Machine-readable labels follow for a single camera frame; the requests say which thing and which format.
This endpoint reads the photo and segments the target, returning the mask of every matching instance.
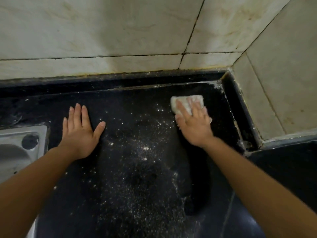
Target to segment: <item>black countertop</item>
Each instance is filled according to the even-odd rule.
[[[217,166],[182,137],[170,110],[171,96],[203,95],[214,134],[241,152],[219,82],[107,90],[85,85],[87,92],[62,84],[63,92],[48,87],[45,94],[41,87],[39,94],[0,98],[0,127],[45,124],[49,148],[60,142],[62,119],[77,102],[87,106],[93,127],[107,123],[93,154],[71,164],[59,180],[39,215],[37,238],[264,236]],[[306,157],[305,145],[313,144],[297,149]],[[315,209],[316,153],[307,163],[292,156],[291,163],[289,150],[258,151],[250,159]],[[295,183],[299,189],[293,190]]]

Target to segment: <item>forearm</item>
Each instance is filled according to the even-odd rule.
[[[316,214],[301,200],[218,138],[205,151],[268,237],[313,237]]]
[[[72,155],[66,148],[53,148],[0,185],[1,237],[26,236]]]

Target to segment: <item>tiled wall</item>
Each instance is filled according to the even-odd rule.
[[[231,66],[289,0],[1,0],[0,79]]]
[[[316,10],[291,0],[233,65],[263,139],[317,128]]]

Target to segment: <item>left hand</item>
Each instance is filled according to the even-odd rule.
[[[77,103],[75,108],[69,108],[68,119],[63,120],[63,137],[58,147],[74,152],[75,160],[85,158],[96,148],[105,126],[105,122],[100,122],[93,131],[86,106]]]

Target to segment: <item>finger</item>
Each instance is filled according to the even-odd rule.
[[[184,117],[182,117],[179,114],[176,114],[175,115],[175,120],[176,120],[177,126],[179,127],[180,130],[186,128],[187,124],[186,124],[186,121],[185,121]]]
[[[209,117],[208,112],[207,112],[207,108],[203,107],[202,109],[203,113],[204,113],[204,120],[206,123],[211,123],[211,117]]]
[[[199,101],[196,101],[195,102],[195,105],[196,105],[196,108],[197,108],[197,111],[198,111],[198,116],[200,118],[203,118],[204,117],[204,113],[203,113],[203,110],[201,108],[201,105],[200,105],[200,102]]]
[[[85,129],[92,130],[90,120],[89,120],[88,110],[85,105],[81,107],[81,122],[82,122],[82,126]]]
[[[106,126],[105,122],[100,122],[98,126],[96,127],[95,131],[93,132],[93,137],[97,141],[99,141],[102,132],[105,130],[105,126]]]
[[[68,114],[68,131],[73,131],[74,129],[74,108],[69,108],[69,114]]]
[[[75,126],[75,128],[82,127],[82,125],[81,125],[81,107],[80,107],[80,104],[78,104],[78,103],[75,106],[74,126]]]
[[[189,103],[189,106],[190,106],[190,108],[191,108],[191,110],[192,110],[192,115],[193,115],[193,117],[197,118],[197,117],[198,117],[198,110],[197,110],[197,107],[196,107],[196,105],[194,104],[192,98],[188,97],[188,98],[187,98],[187,102]]]
[[[186,108],[184,108],[183,104],[179,100],[176,100],[176,107],[181,111],[183,117],[185,118],[185,121],[190,119],[190,114],[187,112]]]
[[[62,139],[67,135],[68,133],[68,123],[67,123],[67,118],[63,119],[63,135]]]

